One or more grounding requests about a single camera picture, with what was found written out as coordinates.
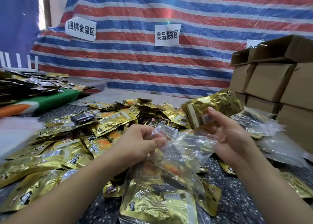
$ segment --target paper sign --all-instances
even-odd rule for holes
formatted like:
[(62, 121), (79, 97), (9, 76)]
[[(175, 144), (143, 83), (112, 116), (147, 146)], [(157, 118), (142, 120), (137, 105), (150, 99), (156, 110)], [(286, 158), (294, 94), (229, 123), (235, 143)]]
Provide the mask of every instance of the paper sign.
[(182, 24), (162, 24), (154, 26), (155, 46), (179, 45)]
[(246, 48), (256, 48), (256, 46), (260, 43), (264, 42), (264, 40), (253, 40), (248, 39), (247, 40), (247, 47)]
[(97, 23), (81, 17), (74, 17), (65, 23), (65, 33), (80, 39), (96, 41)]

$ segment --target person's right hand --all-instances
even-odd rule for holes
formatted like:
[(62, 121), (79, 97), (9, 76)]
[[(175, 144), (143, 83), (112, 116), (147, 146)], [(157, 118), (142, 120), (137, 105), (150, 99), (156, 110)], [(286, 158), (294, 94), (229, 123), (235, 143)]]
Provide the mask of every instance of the person's right hand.
[(249, 133), (235, 120), (225, 116), (214, 108), (208, 108), (209, 115), (219, 127), (206, 126), (206, 129), (218, 137), (214, 147), (216, 154), (235, 171), (237, 167), (250, 166), (256, 158), (263, 157)]

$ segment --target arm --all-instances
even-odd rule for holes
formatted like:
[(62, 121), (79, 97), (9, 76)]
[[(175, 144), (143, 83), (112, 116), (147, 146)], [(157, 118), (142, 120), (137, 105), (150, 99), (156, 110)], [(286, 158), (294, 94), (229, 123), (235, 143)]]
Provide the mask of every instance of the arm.
[(220, 124), (207, 129), (218, 136), (217, 155), (236, 172), (267, 223), (303, 223), (313, 220), (313, 210), (280, 176), (234, 120), (212, 108), (210, 115)]
[(110, 150), (13, 214), (3, 224), (76, 223), (113, 176), (166, 143), (164, 138), (143, 140), (152, 131), (153, 127), (150, 126), (132, 125)]

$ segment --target forearm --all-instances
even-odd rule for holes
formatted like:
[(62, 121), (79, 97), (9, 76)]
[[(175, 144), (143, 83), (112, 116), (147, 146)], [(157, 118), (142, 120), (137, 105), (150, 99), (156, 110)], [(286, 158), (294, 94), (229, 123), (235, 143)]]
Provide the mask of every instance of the forearm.
[(118, 151), (110, 149), (77, 171), (4, 224), (76, 223), (106, 183), (125, 169)]
[(267, 223), (311, 223), (313, 211), (262, 156), (236, 174)]

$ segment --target hand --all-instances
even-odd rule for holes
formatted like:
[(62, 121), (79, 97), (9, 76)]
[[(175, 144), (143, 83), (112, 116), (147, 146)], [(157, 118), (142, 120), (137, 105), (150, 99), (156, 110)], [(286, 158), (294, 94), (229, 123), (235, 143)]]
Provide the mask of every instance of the hand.
[(134, 165), (167, 142), (163, 137), (144, 140), (150, 137), (153, 132), (154, 127), (148, 125), (131, 125), (112, 149), (118, 153), (118, 158), (125, 162), (126, 167)]
[(264, 157), (249, 133), (235, 120), (208, 108), (209, 115), (217, 122), (219, 127), (206, 126), (206, 129), (218, 137), (218, 143), (214, 147), (216, 154), (235, 171), (237, 168), (251, 166), (256, 158)]

